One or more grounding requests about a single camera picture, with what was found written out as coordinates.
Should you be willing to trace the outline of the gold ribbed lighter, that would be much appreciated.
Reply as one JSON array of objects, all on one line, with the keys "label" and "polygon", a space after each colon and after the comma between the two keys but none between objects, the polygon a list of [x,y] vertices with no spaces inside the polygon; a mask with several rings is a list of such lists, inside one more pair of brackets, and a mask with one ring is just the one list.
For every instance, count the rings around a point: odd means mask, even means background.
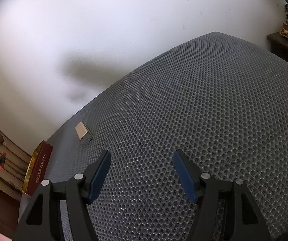
[{"label": "gold ribbed lighter", "polygon": [[93,138],[92,133],[88,130],[83,122],[79,122],[76,127],[75,131],[81,143],[87,145]]}]

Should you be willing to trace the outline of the beige curtain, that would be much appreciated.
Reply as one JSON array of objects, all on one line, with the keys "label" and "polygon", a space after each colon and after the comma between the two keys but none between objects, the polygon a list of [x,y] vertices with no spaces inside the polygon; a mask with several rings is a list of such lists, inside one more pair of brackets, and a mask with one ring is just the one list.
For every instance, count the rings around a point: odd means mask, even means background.
[{"label": "beige curtain", "polygon": [[13,143],[0,130],[0,190],[20,201],[31,156]]}]

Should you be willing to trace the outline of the red gold tin box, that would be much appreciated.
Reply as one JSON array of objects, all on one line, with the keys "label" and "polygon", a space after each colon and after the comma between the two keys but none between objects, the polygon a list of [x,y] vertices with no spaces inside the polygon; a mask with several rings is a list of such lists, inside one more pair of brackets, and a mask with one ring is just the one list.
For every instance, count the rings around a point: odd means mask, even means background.
[{"label": "red gold tin box", "polygon": [[46,141],[42,141],[34,150],[23,182],[23,194],[32,196],[43,181],[52,151],[52,145]]}]

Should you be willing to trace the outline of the grey honeycomb table mat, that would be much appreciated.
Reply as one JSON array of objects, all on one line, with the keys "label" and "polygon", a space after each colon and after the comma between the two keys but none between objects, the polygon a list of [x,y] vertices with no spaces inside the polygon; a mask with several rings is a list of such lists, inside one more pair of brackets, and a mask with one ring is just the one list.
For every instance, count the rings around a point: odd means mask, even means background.
[{"label": "grey honeycomb table mat", "polygon": [[[93,138],[84,145],[75,127]],[[44,179],[69,180],[103,150],[111,166],[87,206],[97,240],[187,240],[198,206],[181,186],[182,150],[218,180],[243,179],[271,240],[288,240],[288,63],[219,32],[135,69],[50,138]]]}]

